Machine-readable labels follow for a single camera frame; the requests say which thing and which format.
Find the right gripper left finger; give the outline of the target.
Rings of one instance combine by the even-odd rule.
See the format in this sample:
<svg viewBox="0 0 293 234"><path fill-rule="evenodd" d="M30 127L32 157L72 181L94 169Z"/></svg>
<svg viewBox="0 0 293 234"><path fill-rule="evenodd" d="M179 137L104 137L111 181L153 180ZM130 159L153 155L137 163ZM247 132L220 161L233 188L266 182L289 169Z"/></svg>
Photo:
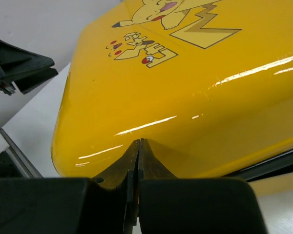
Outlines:
<svg viewBox="0 0 293 234"><path fill-rule="evenodd" d="M133 141L125 153L93 179L97 225L104 234L131 234L138 216L138 159L140 141Z"/></svg>

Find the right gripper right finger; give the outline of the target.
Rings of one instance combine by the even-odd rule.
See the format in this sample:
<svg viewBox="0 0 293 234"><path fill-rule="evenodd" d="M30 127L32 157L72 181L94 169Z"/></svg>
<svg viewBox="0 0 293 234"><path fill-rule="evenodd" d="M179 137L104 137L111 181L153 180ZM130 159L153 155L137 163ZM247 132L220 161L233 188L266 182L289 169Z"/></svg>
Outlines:
<svg viewBox="0 0 293 234"><path fill-rule="evenodd" d="M142 232L170 232L168 185L176 176L154 155L147 139L141 139L138 159L138 209Z"/></svg>

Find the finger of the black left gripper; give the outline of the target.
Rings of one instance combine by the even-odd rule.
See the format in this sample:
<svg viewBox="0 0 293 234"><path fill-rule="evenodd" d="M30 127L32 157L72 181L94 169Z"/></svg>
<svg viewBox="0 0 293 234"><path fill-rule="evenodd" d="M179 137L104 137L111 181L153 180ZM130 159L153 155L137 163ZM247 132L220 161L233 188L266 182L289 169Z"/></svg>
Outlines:
<svg viewBox="0 0 293 234"><path fill-rule="evenodd" d="M35 54L0 40L0 90L12 95L27 94L55 77L52 58Z"/></svg>

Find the yellow hard-shell suitcase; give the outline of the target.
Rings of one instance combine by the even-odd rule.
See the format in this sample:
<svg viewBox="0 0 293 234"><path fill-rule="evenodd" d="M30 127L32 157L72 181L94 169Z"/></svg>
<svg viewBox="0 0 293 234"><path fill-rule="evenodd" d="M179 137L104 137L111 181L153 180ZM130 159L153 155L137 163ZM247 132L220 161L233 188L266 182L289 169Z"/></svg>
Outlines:
<svg viewBox="0 0 293 234"><path fill-rule="evenodd" d="M51 158L93 178L147 139L177 178L293 172L293 0L125 0L87 25Z"/></svg>

